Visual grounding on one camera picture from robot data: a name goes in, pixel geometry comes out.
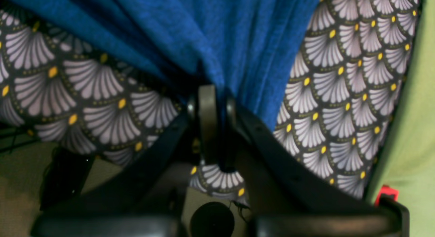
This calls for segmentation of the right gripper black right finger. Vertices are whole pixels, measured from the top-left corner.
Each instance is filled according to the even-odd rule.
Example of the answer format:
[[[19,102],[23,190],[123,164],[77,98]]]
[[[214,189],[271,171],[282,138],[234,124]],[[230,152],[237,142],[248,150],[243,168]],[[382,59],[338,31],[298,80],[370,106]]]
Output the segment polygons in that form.
[[[246,237],[408,237],[409,212],[393,199],[358,200],[302,166],[254,114],[226,99],[226,166],[244,178]]]

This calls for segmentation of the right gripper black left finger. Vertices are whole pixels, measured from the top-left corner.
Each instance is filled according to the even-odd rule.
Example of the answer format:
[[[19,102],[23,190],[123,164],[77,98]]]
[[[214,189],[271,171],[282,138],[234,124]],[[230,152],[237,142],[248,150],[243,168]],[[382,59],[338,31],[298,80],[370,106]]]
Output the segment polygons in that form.
[[[187,237],[181,217],[191,169],[218,162],[216,88],[198,88],[151,148],[89,193],[45,211],[32,237]]]

